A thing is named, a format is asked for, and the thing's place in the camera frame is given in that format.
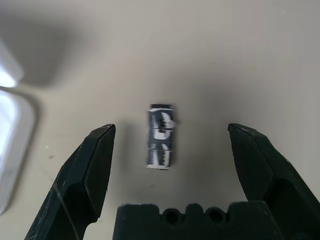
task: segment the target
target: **beige surface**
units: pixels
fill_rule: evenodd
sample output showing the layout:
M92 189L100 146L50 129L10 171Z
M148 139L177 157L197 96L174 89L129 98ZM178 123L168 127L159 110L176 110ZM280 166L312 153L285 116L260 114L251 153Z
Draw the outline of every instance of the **beige surface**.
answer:
M15 91L38 125L0 239L23 239L58 170L94 128L116 124L108 194L84 239L109 240L117 207L245 199L227 125L266 134L316 197L318 0L1 0L0 35L26 70ZM172 103L176 161L144 167L147 109Z

